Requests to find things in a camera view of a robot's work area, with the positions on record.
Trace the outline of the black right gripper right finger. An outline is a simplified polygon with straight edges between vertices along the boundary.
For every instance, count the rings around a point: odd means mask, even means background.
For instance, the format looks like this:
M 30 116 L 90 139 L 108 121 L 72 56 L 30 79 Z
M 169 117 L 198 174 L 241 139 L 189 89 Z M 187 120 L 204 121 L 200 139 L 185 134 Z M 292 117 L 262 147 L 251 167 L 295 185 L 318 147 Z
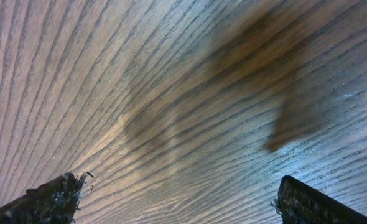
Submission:
M 283 224 L 367 224 L 367 216 L 289 175 L 271 206 Z

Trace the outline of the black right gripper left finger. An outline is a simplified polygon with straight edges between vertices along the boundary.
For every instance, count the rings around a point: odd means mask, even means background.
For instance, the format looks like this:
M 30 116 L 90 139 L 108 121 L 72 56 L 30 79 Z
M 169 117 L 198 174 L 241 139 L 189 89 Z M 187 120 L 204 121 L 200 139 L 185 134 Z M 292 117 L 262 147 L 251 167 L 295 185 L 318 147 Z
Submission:
M 72 224 L 88 172 L 64 173 L 0 207 L 0 224 Z

